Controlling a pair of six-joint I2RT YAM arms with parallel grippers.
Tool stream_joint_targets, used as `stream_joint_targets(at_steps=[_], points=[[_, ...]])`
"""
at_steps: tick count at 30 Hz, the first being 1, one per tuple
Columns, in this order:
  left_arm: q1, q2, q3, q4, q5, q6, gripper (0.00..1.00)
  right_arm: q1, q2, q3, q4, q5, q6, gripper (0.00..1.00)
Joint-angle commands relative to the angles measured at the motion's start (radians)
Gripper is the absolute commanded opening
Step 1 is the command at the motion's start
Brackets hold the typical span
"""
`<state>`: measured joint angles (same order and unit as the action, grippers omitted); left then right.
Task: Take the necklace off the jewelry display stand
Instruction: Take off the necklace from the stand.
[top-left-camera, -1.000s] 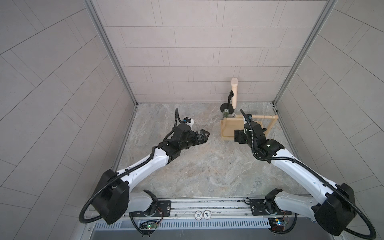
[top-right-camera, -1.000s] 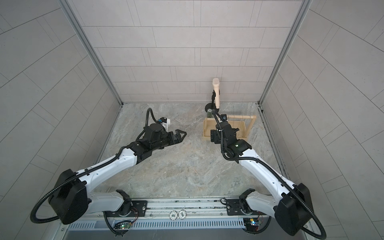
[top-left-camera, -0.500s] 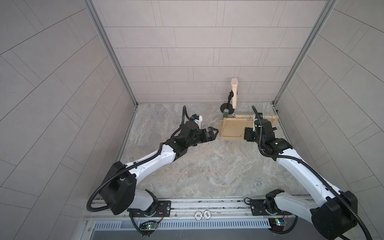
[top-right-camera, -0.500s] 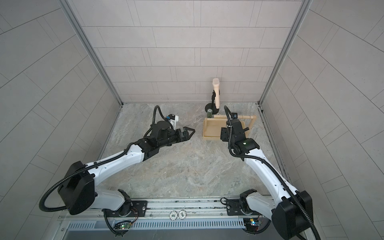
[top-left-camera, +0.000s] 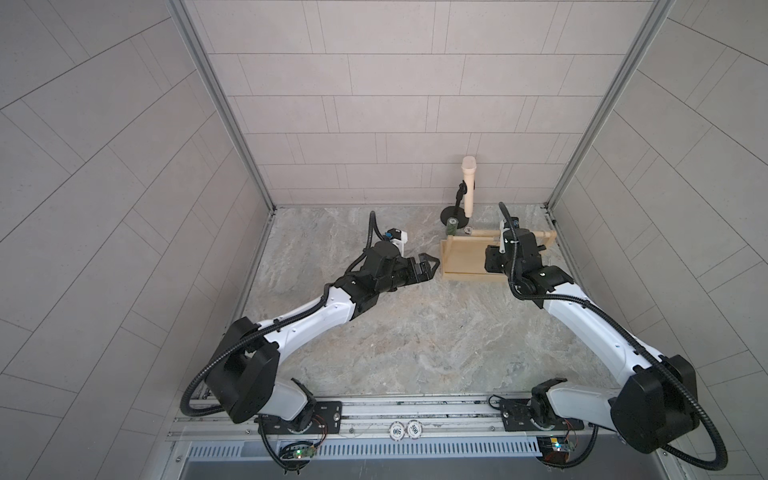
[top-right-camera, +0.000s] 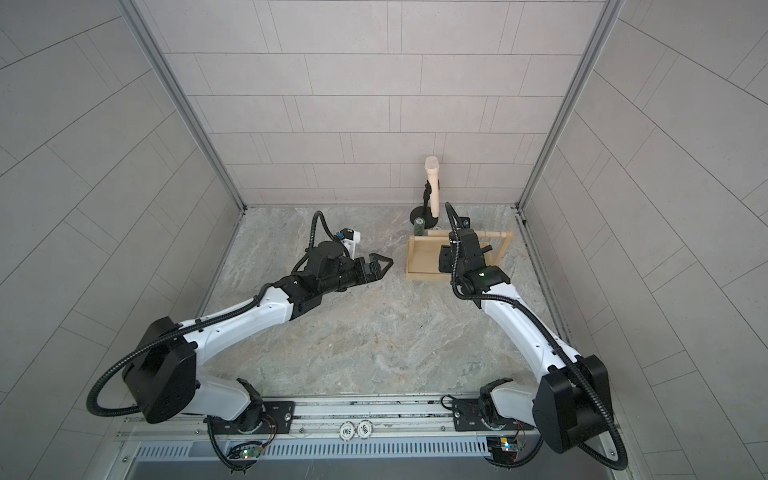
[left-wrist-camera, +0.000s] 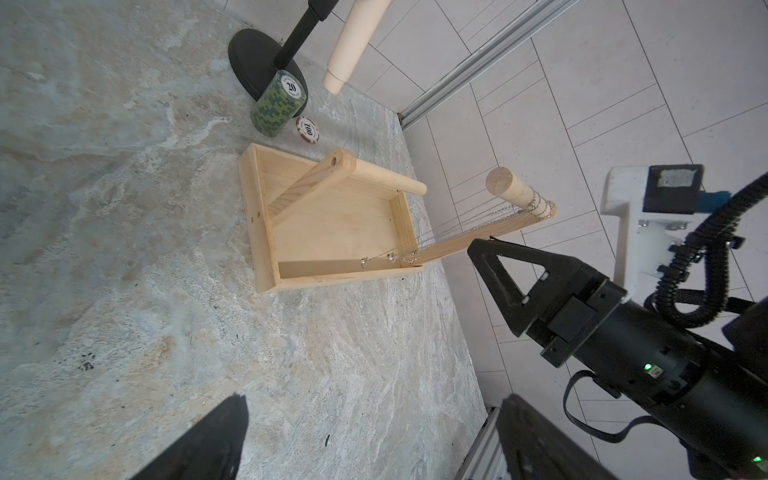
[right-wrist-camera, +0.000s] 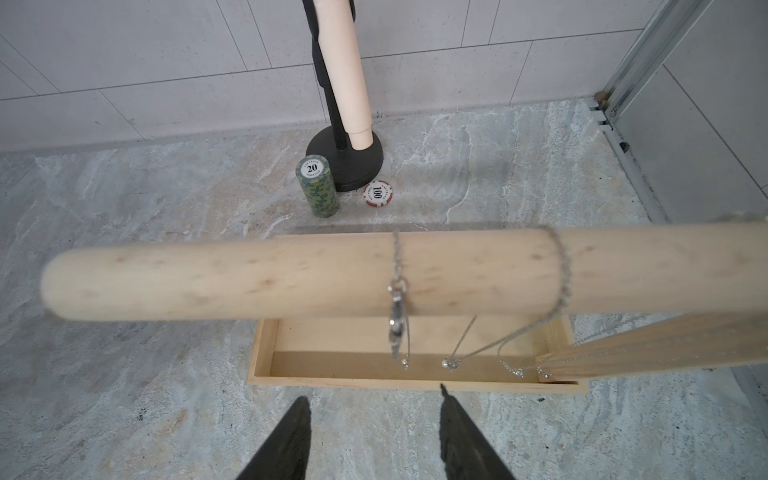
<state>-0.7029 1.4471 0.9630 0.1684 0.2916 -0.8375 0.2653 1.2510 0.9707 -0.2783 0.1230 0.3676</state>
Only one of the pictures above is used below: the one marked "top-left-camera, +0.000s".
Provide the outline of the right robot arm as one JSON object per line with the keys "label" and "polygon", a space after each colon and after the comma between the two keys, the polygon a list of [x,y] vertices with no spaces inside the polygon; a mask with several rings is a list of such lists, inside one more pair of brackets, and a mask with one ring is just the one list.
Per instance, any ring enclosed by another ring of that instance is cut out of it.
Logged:
{"label": "right robot arm", "polygon": [[513,295],[529,300],[568,327],[603,362],[616,389],[579,386],[555,378],[531,391],[529,411],[540,428],[574,418],[613,430],[635,450],[651,453],[697,429],[692,365],[667,357],[629,333],[597,307],[557,266],[541,260],[535,235],[503,226],[497,246],[486,249],[485,268],[503,273]]}

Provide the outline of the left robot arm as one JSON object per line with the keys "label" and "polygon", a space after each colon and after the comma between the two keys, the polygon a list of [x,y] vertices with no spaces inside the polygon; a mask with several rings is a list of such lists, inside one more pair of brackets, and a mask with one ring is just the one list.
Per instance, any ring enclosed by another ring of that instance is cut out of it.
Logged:
{"label": "left robot arm", "polygon": [[382,293],[432,280],[439,266],[434,256],[406,258],[395,240],[379,241],[326,284],[315,301],[272,320],[238,319],[185,390],[182,413],[202,417],[224,412],[235,424],[269,415],[305,429],[317,400],[301,382],[277,377],[282,362],[326,331],[367,312]]}

